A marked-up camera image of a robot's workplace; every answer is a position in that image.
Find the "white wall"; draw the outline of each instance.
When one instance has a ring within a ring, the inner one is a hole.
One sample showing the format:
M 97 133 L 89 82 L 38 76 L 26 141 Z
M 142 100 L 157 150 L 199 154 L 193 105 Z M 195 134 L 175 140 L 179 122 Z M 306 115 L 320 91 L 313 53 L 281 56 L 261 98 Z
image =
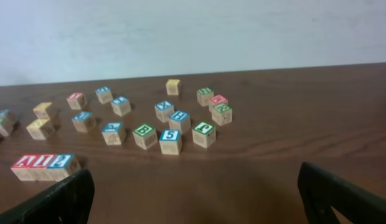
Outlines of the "white wall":
M 0 0 L 0 85 L 386 62 L 386 0 Z

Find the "pink block face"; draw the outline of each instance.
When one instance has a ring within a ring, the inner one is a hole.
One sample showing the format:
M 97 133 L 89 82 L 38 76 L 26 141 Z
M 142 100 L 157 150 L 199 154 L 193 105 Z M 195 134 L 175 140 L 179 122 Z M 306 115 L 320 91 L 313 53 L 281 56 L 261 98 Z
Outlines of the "pink block face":
M 45 168 L 55 159 L 55 156 L 56 154 L 41 154 L 31 168 Z
M 211 97 L 210 101 L 212 101 L 215 104 L 227 103 L 228 102 L 228 100 L 225 97 L 223 97 L 222 95 L 216 95 L 214 97 Z
M 73 93 L 67 99 L 78 99 L 80 97 L 83 97 L 83 93 Z
M 13 164 L 12 168 L 28 168 L 31 167 L 36 160 L 38 160 L 38 154 L 26 154 L 23 155 L 15 164 Z

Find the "blue block face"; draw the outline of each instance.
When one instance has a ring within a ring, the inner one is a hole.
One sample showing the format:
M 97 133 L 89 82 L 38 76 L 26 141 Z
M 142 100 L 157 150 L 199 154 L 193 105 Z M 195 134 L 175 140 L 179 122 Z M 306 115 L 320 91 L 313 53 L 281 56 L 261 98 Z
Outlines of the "blue block face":
M 122 126 L 123 126 L 122 122 L 108 123 L 106 124 L 105 128 L 103 128 L 102 132 L 103 133 L 118 132 Z
M 10 112 L 10 110 L 0 110 L 0 117 L 7 115 Z
M 189 114 L 183 111 L 175 111 L 175 113 L 169 115 L 170 119 L 173 119 L 174 121 L 177 121 L 177 122 L 182 122 L 188 117 L 189 117 Z
M 128 102 L 128 100 L 129 100 L 128 98 L 125 98 L 125 97 L 123 97 L 123 96 L 120 96 L 120 97 L 118 97 L 118 98 L 115 98 L 115 99 L 113 100 L 113 103 L 114 103 L 115 105 L 122 105 L 122 104 Z
M 178 141 L 181 136 L 179 130 L 164 130 L 162 131 L 160 141 Z
M 73 154 L 57 154 L 56 158 L 47 169 L 64 169 L 67 167 L 68 163 L 73 159 Z
M 166 110 L 172 106 L 174 106 L 173 103 L 168 100 L 164 100 L 163 102 L 156 104 L 156 108 L 159 110 Z
M 110 91 L 110 88 L 108 88 L 107 86 L 105 87 L 102 87 L 102 88 L 99 88 L 96 90 L 96 93 L 100 94 L 100 93 L 104 93 L 104 92 L 107 92 L 107 91 Z
M 85 121 L 90 116 L 92 116 L 92 112 L 81 111 L 81 113 L 79 113 L 75 117 L 73 117 L 73 120 L 74 121 Z

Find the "wooden alphabet block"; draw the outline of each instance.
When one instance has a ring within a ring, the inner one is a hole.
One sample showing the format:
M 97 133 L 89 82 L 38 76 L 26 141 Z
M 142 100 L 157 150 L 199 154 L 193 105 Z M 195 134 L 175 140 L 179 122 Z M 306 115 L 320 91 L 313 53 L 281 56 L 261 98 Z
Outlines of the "wooden alphabet block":
M 126 137 L 122 122 L 106 124 L 101 133 L 108 146 L 121 145 Z
M 33 109 L 39 119 L 51 119 L 56 116 L 57 109 L 51 102 L 40 103 Z
M 27 126 L 27 130 L 35 140 L 45 140 L 55 132 L 49 119 L 36 119 Z
M 1 118 L 6 118 L 12 126 L 17 122 L 16 116 L 9 109 L 0 110 L 0 119 Z
M 101 104 L 105 104 L 113 100 L 113 95 L 111 94 L 110 88 L 107 86 L 97 89 L 96 95 L 98 96 Z
M 179 95 L 181 92 L 181 81 L 176 79 L 170 79 L 167 81 L 167 94 L 168 95 Z
M 41 154 L 38 159 L 29 167 L 31 174 L 38 181 L 53 181 L 47 167 L 55 159 L 56 154 Z
M 179 155 L 182 149 L 181 132 L 179 130 L 164 130 L 160 137 L 161 153 Z
M 92 112 L 81 111 L 72 119 L 75 129 L 79 132 L 87 133 L 96 126 L 96 119 Z
M 7 118 L 0 118 L 0 136 L 7 137 L 13 131 L 13 125 Z
M 163 102 L 156 104 L 154 109 L 156 110 L 157 118 L 163 123 L 167 122 L 169 119 L 169 115 L 174 113 L 173 103 L 167 100 L 164 100 Z
M 71 94 L 67 97 L 67 102 L 72 110 L 81 110 L 88 103 L 83 93 Z
M 156 129 L 148 124 L 142 124 L 133 131 L 135 143 L 142 149 L 148 149 L 158 142 Z
M 192 133 L 193 142 L 204 148 L 209 147 L 212 143 L 215 142 L 217 138 L 215 125 L 206 123 L 204 121 L 200 122 L 196 127 L 194 127 Z
M 183 111 L 175 111 L 169 116 L 169 129 L 178 129 L 184 134 L 191 128 L 191 117 Z
M 57 154 L 47 170 L 54 181 L 61 181 L 81 169 L 80 163 L 72 153 Z
M 131 112 L 131 104 L 129 103 L 129 99 L 123 96 L 114 99 L 111 102 L 111 107 L 113 107 L 114 113 L 118 116 L 124 116 Z
M 212 113 L 212 109 L 215 105 L 218 105 L 221 103 L 228 104 L 228 99 L 226 99 L 222 95 L 216 95 L 214 97 L 211 97 L 210 100 L 208 101 L 208 107 L 209 107 L 210 112 Z
M 36 177 L 30 172 L 29 167 L 38 160 L 38 154 L 23 155 L 13 166 L 11 170 L 21 181 L 35 181 Z
M 214 96 L 214 91 L 208 87 L 201 88 L 197 91 L 197 102 L 201 106 L 208 106 L 208 101 Z
M 212 110 L 212 119 L 219 126 L 232 122 L 232 108 L 226 103 L 215 105 Z

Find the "wooden table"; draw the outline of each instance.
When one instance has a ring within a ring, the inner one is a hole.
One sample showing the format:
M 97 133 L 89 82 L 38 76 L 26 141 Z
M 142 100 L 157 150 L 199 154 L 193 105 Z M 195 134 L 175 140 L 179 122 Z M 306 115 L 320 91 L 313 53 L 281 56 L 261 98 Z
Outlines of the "wooden table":
M 73 152 L 95 181 L 89 223 L 306 223 L 296 179 L 313 162 L 386 198 L 386 63 L 342 67 L 184 75 L 182 95 L 166 95 L 170 77 L 0 87 L 0 109 L 21 125 L 0 142 L 0 213 L 53 183 L 20 182 L 10 166 L 22 154 Z M 131 114 L 120 118 L 102 106 L 95 89 L 109 86 L 127 96 Z M 183 136 L 180 156 L 159 146 L 138 148 L 131 130 L 149 123 L 167 128 L 154 104 L 171 100 L 191 114 L 192 125 L 211 121 L 196 91 L 210 86 L 229 99 L 233 122 L 217 126 L 217 142 L 205 150 Z M 77 133 L 66 97 L 87 94 L 100 120 Z M 35 141 L 26 126 L 33 107 L 52 101 L 60 109 L 57 132 Z M 101 129 L 123 121 L 122 146 L 106 146 Z

